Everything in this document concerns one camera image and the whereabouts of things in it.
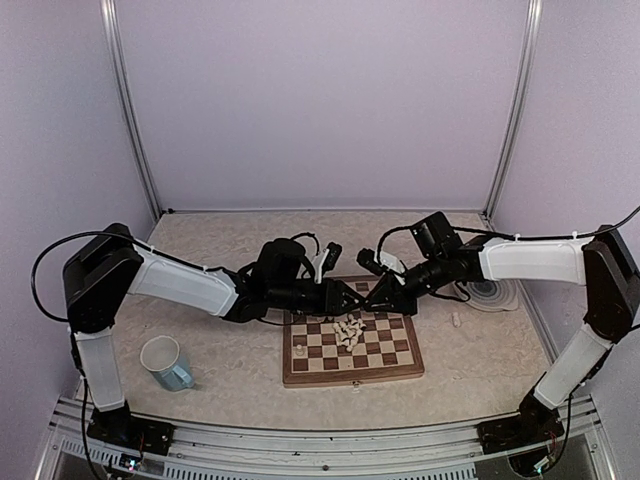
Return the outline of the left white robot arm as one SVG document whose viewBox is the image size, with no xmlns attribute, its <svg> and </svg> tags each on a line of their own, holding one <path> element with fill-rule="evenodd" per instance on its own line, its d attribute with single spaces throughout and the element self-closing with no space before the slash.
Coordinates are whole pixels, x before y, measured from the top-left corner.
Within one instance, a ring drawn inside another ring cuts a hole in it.
<svg viewBox="0 0 640 480">
<path fill-rule="evenodd" d="M 258 320 L 271 309 L 335 317 L 364 303 L 346 283 L 325 275 L 342 252 L 335 243 L 308 258 L 296 239 L 276 238 L 263 245 L 256 261 L 232 271 L 161 252 L 133 238 L 120 223 L 90 238 L 63 267 L 67 322 L 95 421 L 121 445 L 140 434 L 124 397 L 112 340 L 126 296 L 155 297 L 235 323 Z"/>
</svg>

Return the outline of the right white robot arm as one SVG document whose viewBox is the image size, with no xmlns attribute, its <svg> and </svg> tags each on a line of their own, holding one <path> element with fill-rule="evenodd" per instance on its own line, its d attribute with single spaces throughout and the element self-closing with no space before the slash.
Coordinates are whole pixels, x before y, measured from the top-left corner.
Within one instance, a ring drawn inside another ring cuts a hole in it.
<svg viewBox="0 0 640 480">
<path fill-rule="evenodd" d="M 407 268 L 380 247 L 362 249 L 358 264 L 378 276 L 366 297 L 371 312 L 414 315 L 417 301 L 453 283 L 530 280 L 585 287 L 583 324 L 519 406 L 511 433 L 535 442 L 550 416 L 602 364 L 614 345 L 638 329 L 639 268 L 616 225 L 590 233 L 522 237 L 450 224 L 442 212 L 407 226 L 424 260 Z"/>
</svg>

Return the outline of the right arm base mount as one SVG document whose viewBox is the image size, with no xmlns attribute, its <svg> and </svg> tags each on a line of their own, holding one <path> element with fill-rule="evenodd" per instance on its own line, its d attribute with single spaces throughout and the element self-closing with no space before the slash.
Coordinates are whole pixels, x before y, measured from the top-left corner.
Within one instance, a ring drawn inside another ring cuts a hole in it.
<svg viewBox="0 0 640 480">
<path fill-rule="evenodd" d="M 521 416 L 481 422 L 476 431 L 485 455 L 521 448 L 562 437 L 565 429 L 560 420 L 551 419 L 542 425 L 529 424 Z"/>
</svg>

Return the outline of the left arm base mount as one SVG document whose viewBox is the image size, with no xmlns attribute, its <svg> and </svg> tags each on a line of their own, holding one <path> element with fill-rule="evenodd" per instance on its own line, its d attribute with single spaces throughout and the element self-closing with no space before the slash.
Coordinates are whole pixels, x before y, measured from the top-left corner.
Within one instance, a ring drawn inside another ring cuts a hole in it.
<svg viewBox="0 0 640 480">
<path fill-rule="evenodd" d="M 168 455 L 174 431 L 175 426 L 170 423 L 139 417 L 109 424 L 93 419 L 87 428 L 91 439 L 160 456 Z"/>
</svg>

